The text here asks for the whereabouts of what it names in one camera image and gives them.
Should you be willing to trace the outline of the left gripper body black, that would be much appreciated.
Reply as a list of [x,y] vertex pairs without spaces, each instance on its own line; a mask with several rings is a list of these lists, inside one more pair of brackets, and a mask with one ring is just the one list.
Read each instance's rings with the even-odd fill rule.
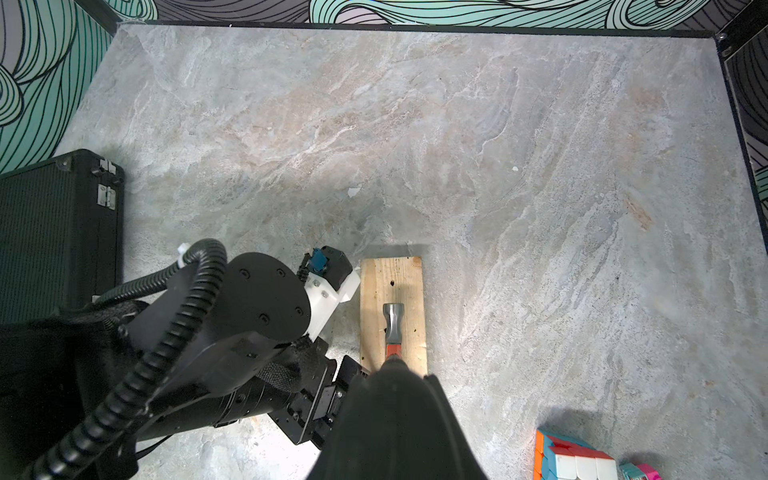
[[268,416],[295,445],[321,449],[338,421],[354,381],[366,369],[349,356],[326,356],[328,343],[308,337],[294,342],[258,374],[220,402],[215,428],[254,416]]

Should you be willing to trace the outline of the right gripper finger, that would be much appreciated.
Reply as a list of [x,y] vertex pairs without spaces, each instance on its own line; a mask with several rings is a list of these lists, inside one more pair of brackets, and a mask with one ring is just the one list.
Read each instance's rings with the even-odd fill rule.
[[484,479],[434,375],[399,358],[356,380],[310,479]]

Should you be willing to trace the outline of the wooden block with nails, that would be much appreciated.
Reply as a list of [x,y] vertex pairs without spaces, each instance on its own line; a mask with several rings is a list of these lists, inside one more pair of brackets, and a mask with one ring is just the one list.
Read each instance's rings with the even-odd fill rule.
[[383,305],[405,307],[403,359],[416,374],[428,373],[422,260],[419,257],[365,259],[361,262],[360,358],[369,371],[385,360]]

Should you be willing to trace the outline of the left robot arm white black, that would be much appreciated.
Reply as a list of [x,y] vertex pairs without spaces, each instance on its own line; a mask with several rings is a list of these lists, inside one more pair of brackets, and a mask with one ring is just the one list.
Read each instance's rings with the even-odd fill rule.
[[269,417],[322,447],[361,366],[321,338],[360,286],[346,255],[292,271],[205,242],[74,310],[1,329],[1,475],[129,479],[172,436]]

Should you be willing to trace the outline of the colourful puzzle cube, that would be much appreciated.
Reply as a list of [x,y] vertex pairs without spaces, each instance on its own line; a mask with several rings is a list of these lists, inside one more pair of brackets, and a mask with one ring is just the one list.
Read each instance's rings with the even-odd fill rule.
[[617,480],[616,460],[574,437],[536,430],[534,480]]

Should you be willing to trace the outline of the small pink toy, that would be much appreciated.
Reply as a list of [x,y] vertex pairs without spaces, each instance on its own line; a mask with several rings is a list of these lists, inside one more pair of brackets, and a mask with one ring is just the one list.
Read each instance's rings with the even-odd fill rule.
[[659,472],[648,464],[623,463],[619,471],[624,480],[662,480]]

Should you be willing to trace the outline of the black case on table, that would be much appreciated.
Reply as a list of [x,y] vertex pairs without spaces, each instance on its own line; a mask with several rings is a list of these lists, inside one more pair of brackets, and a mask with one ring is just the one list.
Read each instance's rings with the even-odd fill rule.
[[1,323],[76,310],[122,281],[124,170],[87,149],[1,177]]

